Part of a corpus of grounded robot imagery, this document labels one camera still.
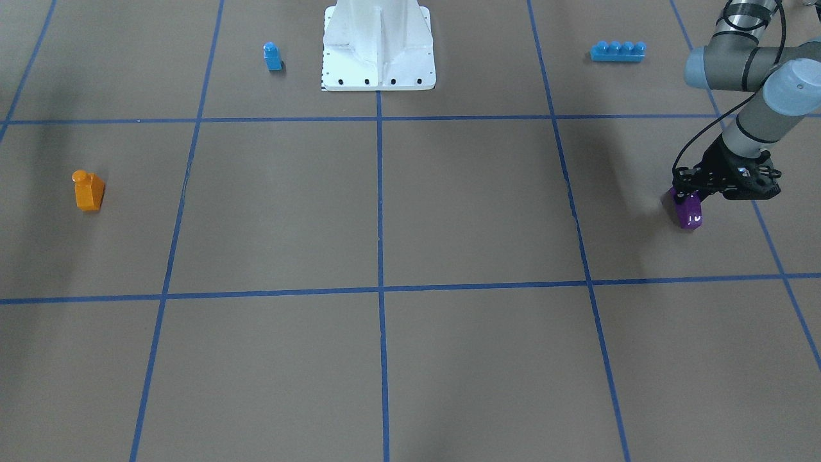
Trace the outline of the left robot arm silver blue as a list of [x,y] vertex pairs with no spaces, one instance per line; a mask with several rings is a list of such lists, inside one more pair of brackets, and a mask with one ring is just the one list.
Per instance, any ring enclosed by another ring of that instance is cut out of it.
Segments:
[[819,109],[819,40],[788,47],[760,44],[773,19],[786,29],[780,1],[727,1],[709,43],[687,58],[690,87],[747,93],[735,119],[694,167],[672,166],[677,203],[719,194],[730,201],[763,201],[780,193],[782,173],[770,149]]

